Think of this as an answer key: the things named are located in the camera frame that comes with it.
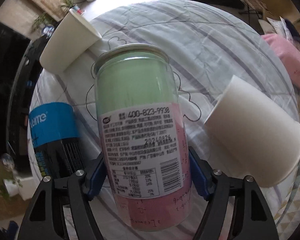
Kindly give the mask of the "green and pink can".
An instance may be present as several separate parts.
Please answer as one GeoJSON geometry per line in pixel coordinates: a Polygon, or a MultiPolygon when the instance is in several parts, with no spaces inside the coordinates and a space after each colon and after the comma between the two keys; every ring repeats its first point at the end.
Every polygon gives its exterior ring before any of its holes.
{"type": "Polygon", "coordinates": [[[125,44],[95,63],[98,131],[120,218],[142,231],[191,209],[190,161],[173,71],[159,48],[125,44]]]}

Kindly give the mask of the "white paper cup right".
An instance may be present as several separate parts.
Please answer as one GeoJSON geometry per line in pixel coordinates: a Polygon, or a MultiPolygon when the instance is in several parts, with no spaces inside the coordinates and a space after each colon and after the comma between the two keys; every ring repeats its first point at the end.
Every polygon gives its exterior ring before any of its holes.
{"type": "Polygon", "coordinates": [[[204,125],[261,187],[281,183],[300,161],[300,123],[235,75],[204,125]]]}

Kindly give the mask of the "white paper cup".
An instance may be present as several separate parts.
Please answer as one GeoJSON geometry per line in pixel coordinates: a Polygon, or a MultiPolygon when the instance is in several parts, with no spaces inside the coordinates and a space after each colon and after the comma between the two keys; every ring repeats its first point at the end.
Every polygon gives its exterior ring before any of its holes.
{"type": "Polygon", "coordinates": [[[70,9],[45,46],[40,64],[50,73],[61,74],[100,39],[101,34],[92,24],[70,9]]]}
{"type": "Polygon", "coordinates": [[[300,161],[300,123],[235,75],[204,125],[261,187],[281,183],[300,161]]]}

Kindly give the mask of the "white paper cup far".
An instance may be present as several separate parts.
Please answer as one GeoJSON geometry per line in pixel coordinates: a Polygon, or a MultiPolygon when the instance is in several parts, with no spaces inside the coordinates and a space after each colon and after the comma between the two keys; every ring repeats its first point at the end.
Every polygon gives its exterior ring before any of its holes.
{"type": "Polygon", "coordinates": [[[45,46],[40,64],[50,73],[61,74],[100,39],[101,34],[92,24],[70,9],[45,46]]]}

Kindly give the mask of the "blue and black can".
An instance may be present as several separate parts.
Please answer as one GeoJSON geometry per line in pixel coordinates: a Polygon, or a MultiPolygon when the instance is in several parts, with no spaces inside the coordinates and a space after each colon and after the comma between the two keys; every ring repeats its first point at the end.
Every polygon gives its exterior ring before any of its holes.
{"type": "Polygon", "coordinates": [[[84,169],[71,105],[45,103],[29,115],[30,135],[41,176],[66,178],[84,169]]]}

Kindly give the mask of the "black tv cabinet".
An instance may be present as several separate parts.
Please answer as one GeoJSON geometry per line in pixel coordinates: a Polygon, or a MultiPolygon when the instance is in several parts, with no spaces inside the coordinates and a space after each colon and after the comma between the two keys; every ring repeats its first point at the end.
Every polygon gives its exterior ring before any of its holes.
{"type": "Polygon", "coordinates": [[[31,99],[35,90],[42,66],[40,55],[49,38],[43,35],[27,47],[12,84],[6,121],[6,148],[13,158],[15,169],[21,172],[30,171],[28,158],[28,116],[31,99]]]}

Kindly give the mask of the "striped quilted table cover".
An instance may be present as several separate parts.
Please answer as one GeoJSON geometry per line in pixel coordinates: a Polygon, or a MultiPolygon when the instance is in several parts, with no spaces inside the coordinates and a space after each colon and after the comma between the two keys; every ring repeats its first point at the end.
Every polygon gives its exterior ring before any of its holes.
{"type": "Polygon", "coordinates": [[[300,162],[284,64],[221,9],[185,0],[62,21],[28,138],[19,239],[279,239],[300,162]]]}

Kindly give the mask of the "glass ball ornament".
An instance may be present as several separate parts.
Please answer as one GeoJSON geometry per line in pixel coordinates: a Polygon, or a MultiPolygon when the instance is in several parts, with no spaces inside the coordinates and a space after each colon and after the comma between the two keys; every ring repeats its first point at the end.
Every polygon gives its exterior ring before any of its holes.
{"type": "Polygon", "coordinates": [[[51,38],[55,31],[55,27],[51,24],[46,24],[42,30],[41,30],[41,36],[44,36],[45,38],[51,38]]]}

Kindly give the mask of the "pink blanket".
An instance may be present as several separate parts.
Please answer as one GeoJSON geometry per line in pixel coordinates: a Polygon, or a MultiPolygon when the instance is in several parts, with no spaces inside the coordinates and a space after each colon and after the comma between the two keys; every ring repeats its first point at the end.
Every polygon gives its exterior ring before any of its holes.
{"type": "Polygon", "coordinates": [[[278,34],[265,34],[261,37],[282,61],[292,83],[300,89],[300,52],[278,34]]]}

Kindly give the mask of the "black flat television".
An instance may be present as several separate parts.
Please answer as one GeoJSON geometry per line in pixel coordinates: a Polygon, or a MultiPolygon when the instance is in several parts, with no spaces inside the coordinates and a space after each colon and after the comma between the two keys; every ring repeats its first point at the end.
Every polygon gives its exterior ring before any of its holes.
{"type": "Polygon", "coordinates": [[[0,22],[0,157],[6,153],[6,122],[12,85],[29,43],[29,38],[0,22]]]}

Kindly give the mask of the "small green plant on cabinet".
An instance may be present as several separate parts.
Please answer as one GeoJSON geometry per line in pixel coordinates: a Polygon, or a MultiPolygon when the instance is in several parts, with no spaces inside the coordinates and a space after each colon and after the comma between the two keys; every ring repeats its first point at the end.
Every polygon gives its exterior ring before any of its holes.
{"type": "Polygon", "coordinates": [[[56,21],[46,12],[40,14],[32,23],[31,32],[41,31],[46,25],[54,25],[56,21]]]}

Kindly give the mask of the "white patterned pillow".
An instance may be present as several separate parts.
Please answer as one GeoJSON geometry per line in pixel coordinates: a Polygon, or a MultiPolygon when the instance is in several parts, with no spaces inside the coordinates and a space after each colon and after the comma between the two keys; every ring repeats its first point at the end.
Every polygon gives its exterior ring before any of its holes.
{"type": "Polygon", "coordinates": [[[280,20],[273,20],[267,17],[266,20],[258,20],[264,34],[277,34],[289,42],[300,44],[300,33],[296,27],[288,20],[280,17],[280,20]]]}

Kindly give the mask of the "potted plant red pot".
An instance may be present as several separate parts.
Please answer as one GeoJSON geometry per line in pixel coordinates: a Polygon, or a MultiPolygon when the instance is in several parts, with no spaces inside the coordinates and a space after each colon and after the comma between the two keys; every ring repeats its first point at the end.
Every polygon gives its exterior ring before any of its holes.
{"type": "Polygon", "coordinates": [[[74,2],[74,0],[61,0],[59,7],[64,15],[66,15],[70,9],[74,9],[80,15],[85,13],[85,10],[80,8],[78,4],[74,2]]]}

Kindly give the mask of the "small folding side table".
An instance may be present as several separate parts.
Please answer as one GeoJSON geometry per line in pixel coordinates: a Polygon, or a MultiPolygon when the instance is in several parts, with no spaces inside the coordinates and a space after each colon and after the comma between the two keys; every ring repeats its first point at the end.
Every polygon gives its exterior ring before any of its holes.
{"type": "Polygon", "coordinates": [[[250,9],[254,10],[257,16],[265,17],[267,12],[267,5],[262,0],[241,0],[247,7],[247,13],[250,13],[250,9]]]}

